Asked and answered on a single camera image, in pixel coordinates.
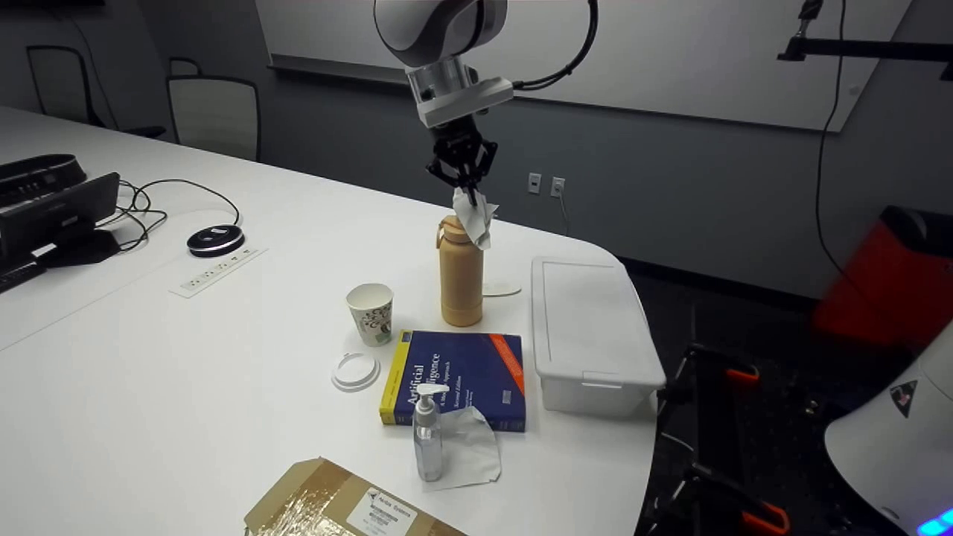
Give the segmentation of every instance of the cardboard box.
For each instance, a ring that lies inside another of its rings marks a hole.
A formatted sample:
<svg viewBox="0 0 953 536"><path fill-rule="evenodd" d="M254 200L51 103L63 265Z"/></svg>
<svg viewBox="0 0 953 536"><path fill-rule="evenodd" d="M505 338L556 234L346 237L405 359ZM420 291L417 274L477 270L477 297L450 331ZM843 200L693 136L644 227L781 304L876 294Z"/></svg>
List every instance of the cardboard box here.
<svg viewBox="0 0 953 536"><path fill-rule="evenodd" d="M328 457L292 465L245 516L246 536L462 536Z"/></svg>

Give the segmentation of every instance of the blue book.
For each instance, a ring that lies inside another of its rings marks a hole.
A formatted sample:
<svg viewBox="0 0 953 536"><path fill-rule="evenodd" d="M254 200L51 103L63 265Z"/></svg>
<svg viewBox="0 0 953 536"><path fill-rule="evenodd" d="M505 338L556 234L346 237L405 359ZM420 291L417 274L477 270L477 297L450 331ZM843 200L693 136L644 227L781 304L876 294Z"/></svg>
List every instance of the blue book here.
<svg viewBox="0 0 953 536"><path fill-rule="evenodd" d="M525 431L525 350L513 332L405 331L380 392L380 422L410 425L417 383L446 383L441 410L474 405L490 428Z"/></svg>

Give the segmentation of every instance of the label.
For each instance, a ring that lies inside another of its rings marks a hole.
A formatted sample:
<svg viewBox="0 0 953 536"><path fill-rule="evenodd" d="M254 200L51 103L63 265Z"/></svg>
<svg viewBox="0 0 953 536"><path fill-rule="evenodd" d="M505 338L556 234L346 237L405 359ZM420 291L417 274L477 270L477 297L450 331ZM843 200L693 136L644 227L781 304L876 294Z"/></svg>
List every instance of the label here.
<svg viewBox="0 0 953 536"><path fill-rule="evenodd" d="M365 489L365 495L352 508L349 524L362 529L365 536L405 536L410 532L414 517L417 508L379 489Z"/></svg>
<svg viewBox="0 0 953 536"><path fill-rule="evenodd" d="M200 291L204 291L209 285L221 282L224 277L236 274L242 265L246 265L249 258L255 258L261 249L255 246L242 246L237 253L233 253L230 258L213 262L212 267L188 277L185 282L178 282L173 291L181 297L192 297Z"/></svg>
<svg viewBox="0 0 953 536"><path fill-rule="evenodd" d="M916 395L916 380L906 380L906 383L891 386L891 399L901 417L910 417L913 395Z"/></svg>

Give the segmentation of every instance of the white paper cup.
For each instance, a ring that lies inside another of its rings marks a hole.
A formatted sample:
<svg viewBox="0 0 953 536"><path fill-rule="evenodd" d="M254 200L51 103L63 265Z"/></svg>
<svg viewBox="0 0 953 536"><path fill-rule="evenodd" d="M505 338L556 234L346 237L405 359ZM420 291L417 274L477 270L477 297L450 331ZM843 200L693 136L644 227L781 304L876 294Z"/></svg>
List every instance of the white paper cup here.
<svg viewBox="0 0 953 536"><path fill-rule="evenodd" d="M349 291L349 309L365 344L389 341L394 291L380 282L362 282Z"/></svg>

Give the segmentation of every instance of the office chair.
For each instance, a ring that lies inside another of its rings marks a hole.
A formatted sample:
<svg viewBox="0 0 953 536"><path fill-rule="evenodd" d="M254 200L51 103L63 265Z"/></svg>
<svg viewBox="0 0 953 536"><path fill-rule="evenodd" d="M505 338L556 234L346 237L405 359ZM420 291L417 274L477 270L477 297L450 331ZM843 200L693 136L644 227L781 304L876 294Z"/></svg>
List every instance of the office chair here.
<svg viewBox="0 0 953 536"><path fill-rule="evenodd" d="M175 140L258 161L258 90L233 78L169 78Z"/></svg>
<svg viewBox="0 0 953 536"><path fill-rule="evenodd" d="M91 108L87 63L81 50L63 45L30 45L27 63L41 114L103 125Z"/></svg>
<svg viewBox="0 0 953 536"><path fill-rule="evenodd" d="M201 64L190 55L169 55L169 78L200 78Z"/></svg>

